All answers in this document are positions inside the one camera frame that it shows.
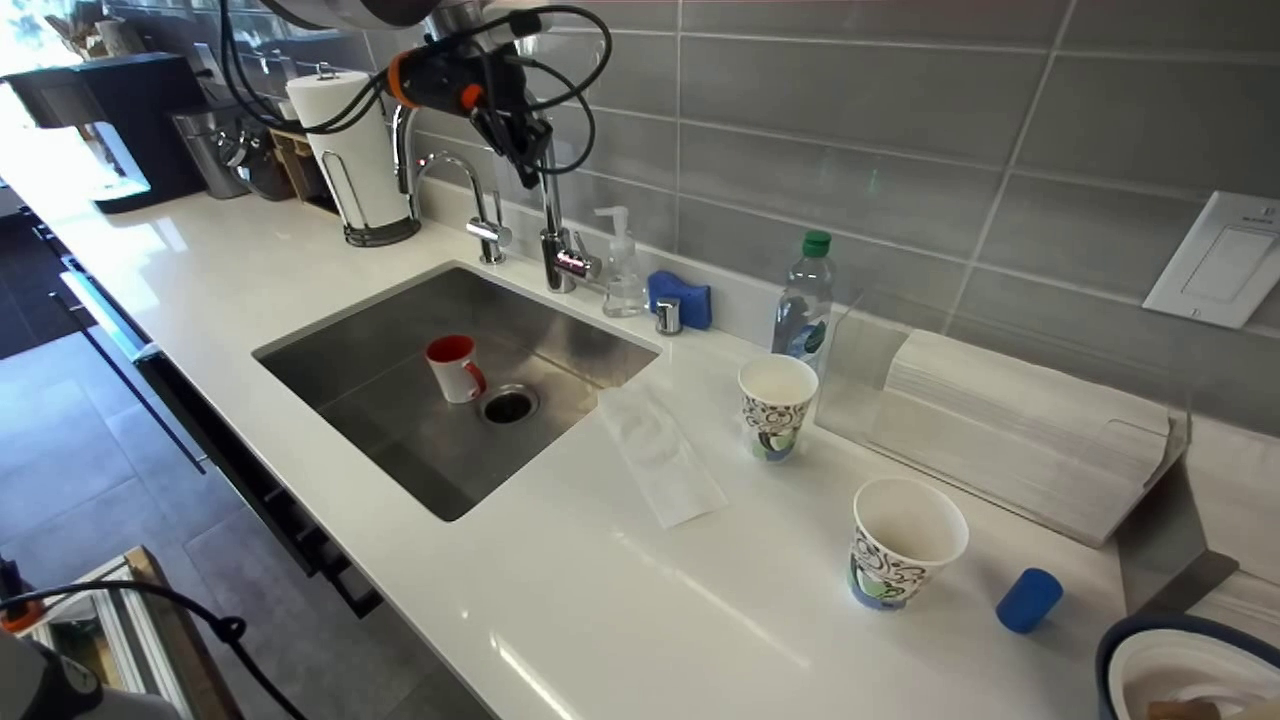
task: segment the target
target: water bottle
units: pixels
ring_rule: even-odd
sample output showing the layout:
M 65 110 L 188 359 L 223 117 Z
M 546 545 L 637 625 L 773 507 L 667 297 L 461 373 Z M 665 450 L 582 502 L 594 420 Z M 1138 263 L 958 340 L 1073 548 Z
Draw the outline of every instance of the water bottle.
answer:
M 783 278 L 783 302 L 773 321 L 773 352 L 801 355 L 810 367 L 823 373 L 823 344 L 831 323 L 831 237 L 805 234 L 801 262 Z

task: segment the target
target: tile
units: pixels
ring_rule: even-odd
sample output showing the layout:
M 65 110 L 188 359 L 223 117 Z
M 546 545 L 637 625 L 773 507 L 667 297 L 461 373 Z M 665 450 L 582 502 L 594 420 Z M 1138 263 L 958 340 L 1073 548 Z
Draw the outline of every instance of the tile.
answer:
M 1023 167 L 1280 197 L 1280 64 L 1060 59 Z
M 1280 344 L 1069 289 L 978 273 L 958 336 L 1102 384 L 1280 434 Z
M 0 367 L 0 541 L 30 541 L 44 519 L 130 485 L 134 465 L 76 381 Z
M 1081 0 L 1069 49 L 1280 53 L 1272 0 Z
M 20 566 L 35 590 L 52 590 L 74 583 L 135 545 L 170 548 L 171 525 L 159 519 L 151 497 L 135 479 L 126 479 L 47 515 L 40 536 L 20 545 Z
M 563 220 L 612 234 L 612 220 L 597 218 L 597 208 L 628 208 L 631 213 L 631 239 L 651 248 L 677 244 L 677 197 L 612 177 L 563 177 L 559 181 Z
M 1001 177 L 686 127 L 686 191 L 968 257 Z
M 681 112 L 1003 164 L 1045 55 L 686 39 Z
M 520 188 L 520 177 L 518 167 L 496 157 L 489 144 L 475 139 L 457 139 L 457 136 L 427 136 L 427 131 L 417 131 L 417 151 L 427 157 L 427 151 L 453 151 L 453 157 L 463 157 L 472 167 L 475 167 L 475 181 L 484 191 L 502 191 L 504 201 L 514 206 L 537 206 L 540 191 L 537 188 Z M 446 184 L 467 184 L 457 167 L 442 164 L 442 167 L 427 167 L 427 181 L 446 181 Z
M 540 0 L 496 0 L 496 9 L 537 9 Z M 677 30 L 677 0 L 572 0 L 597 11 L 610 30 Z
M 480 184 L 484 188 L 502 188 L 508 206 L 523 206 L 534 213 L 546 208 L 540 191 L 520 188 L 520 181 L 508 167 L 508 159 L 493 157 L 489 147 L 461 144 L 461 139 L 448 139 L 448 136 L 423 136 L 423 144 L 467 157 L 475 164 Z M 631 208 L 631 237 L 637 239 L 655 244 L 655 248 L 667 248 L 677 239 L 677 201 L 671 201 L 671 191 L 628 184 L 628 181 L 618 181 L 618 177 L 594 177 L 594 172 L 559 177 L 563 220 L 576 220 L 576 224 L 610 234 L 610 220 L 602 220 L 597 208 L 612 208 L 612 206 Z
M 1049 44 L 1063 0 L 686 0 L 686 33 Z
M 1272 289 L 1272 297 L 1266 302 L 1266 307 L 1251 312 L 1249 321 L 1251 329 L 1277 329 L 1280 331 L 1280 293 Z
M 237 514 L 239 497 L 233 491 L 233 479 L 209 462 L 203 471 L 198 471 L 139 406 L 113 418 L 107 428 L 182 541 L 203 536 Z
M 163 583 L 193 595 L 198 603 L 228 616 L 228 608 L 214 595 L 214 590 L 203 583 L 193 554 L 183 541 L 170 541 L 170 545 L 149 545 L 149 554 L 156 556 Z
M 582 110 L 552 112 L 555 147 L 563 144 L 563 159 L 572 159 L 590 139 L 590 122 Z M 640 181 L 640 184 L 677 184 L 677 122 L 651 117 L 618 117 L 597 112 L 597 147 L 590 157 L 594 172 Z
M 1191 201 L 1016 177 L 979 262 L 1150 297 L 1198 218 Z
M 233 515 L 193 545 L 193 566 L 223 608 L 247 620 L 247 653 L 308 718 L 390 718 L 442 661 L 412 630 L 371 611 L 357 620 L 319 578 L 304 578 L 254 519 Z M 247 718 L 277 718 L 269 696 L 216 661 Z
M 540 191 L 520 188 L 508 159 L 489 151 L 489 144 L 467 125 L 427 122 L 427 117 L 417 131 L 421 157 L 431 147 L 461 151 L 475 164 L 484 188 L 502 188 L 514 201 L 540 206 Z M 555 159 L 559 164 L 576 159 L 590 136 L 584 117 L 576 110 L 559 110 L 552 112 L 552 127 L 555 127 Z M 637 181 L 637 184 L 665 184 L 665 188 L 677 184 L 677 122 L 597 112 L 597 147 L 584 167 L 610 172 L 618 181 Z
M 89 331 L 113 355 L 113 364 L 83 340 L 83 331 L 76 331 L 76 336 L 40 344 L 40 373 L 76 381 L 100 418 L 134 411 L 135 396 L 113 367 L 120 367 L 139 394 L 149 394 L 149 384 L 135 375 L 135 367 L 113 347 L 113 340 L 100 329 L 89 329 Z
M 550 33 L 537 38 L 534 55 L 563 73 L 569 80 L 584 80 L 597 67 L 602 39 L 597 33 Z M 534 73 L 534 93 L 550 95 L 559 85 Z M 612 59 L 602 85 L 590 88 L 590 99 L 602 110 L 628 110 L 671 117 L 677 112 L 677 38 L 612 38 Z
M 801 251 L 801 224 L 781 224 L 754 213 L 717 206 L 681 206 L 681 251 L 717 268 L 760 278 L 781 286 Z M 962 293 L 964 263 L 831 237 L 836 302 L 905 321 L 940 329 L 943 312 Z

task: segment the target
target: floor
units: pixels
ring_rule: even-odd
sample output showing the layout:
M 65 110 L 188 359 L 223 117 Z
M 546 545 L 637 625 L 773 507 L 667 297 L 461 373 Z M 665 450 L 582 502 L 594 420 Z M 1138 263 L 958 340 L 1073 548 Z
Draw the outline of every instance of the floor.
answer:
M 170 579 L 247 620 L 247 653 L 316 720 L 467 720 L 484 704 L 396 616 L 357 620 L 214 471 L 201 478 L 79 336 L 0 359 L 0 556 L 35 590 L 146 545 Z M 209 645 L 244 718 L 280 718 Z
M 47 302 L 62 268 L 33 239 L 33 224 L 33 218 L 0 220 L 0 359 L 74 331 Z

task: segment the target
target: plastic bottle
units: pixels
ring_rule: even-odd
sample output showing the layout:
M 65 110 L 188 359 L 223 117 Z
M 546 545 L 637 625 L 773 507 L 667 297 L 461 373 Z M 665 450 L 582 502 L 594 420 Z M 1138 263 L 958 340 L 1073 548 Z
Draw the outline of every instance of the plastic bottle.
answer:
M 597 218 L 612 220 L 612 239 L 605 257 L 605 315 L 640 315 L 645 273 L 640 273 L 628 208 L 597 208 Z
M 801 355 L 816 373 L 823 373 L 831 286 L 836 286 L 827 248 L 831 248 L 827 234 L 805 234 L 801 262 L 783 278 L 783 297 L 773 321 L 773 352 Z

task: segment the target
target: drain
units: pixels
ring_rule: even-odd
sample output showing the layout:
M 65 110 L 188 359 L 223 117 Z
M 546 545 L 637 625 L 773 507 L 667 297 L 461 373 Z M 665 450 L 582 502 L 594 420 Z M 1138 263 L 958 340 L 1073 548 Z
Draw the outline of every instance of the drain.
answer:
M 480 401 L 480 418 L 489 423 L 520 423 L 534 411 L 537 411 L 537 401 L 523 384 L 502 384 Z

